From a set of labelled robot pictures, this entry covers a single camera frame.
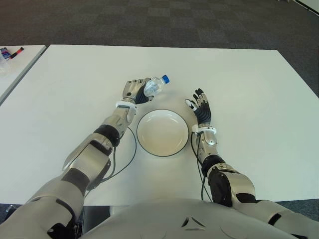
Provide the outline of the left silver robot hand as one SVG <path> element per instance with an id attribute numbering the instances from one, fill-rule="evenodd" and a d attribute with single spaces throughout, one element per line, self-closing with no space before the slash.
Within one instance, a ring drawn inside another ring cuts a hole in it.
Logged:
<path id="1" fill-rule="evenodd" d="M 154 96 L 144 94 L 146 83 L 150 78 L 127 81 L 123 89 L 123 101 L 133 104 L 144 104 L 153 100 Z"/>

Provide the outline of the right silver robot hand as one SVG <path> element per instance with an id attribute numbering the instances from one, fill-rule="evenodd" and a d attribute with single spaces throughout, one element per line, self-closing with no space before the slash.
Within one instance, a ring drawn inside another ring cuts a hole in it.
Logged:
<path id="1" fill-rule="evenodd" d="M 195 101 L 185 99 L 186 105 L 191 108 L 197 119 L 197 124 L 211 124 L 211 110 L 206 94 L 201 88 L 195 90 L 193 94 Z"/>

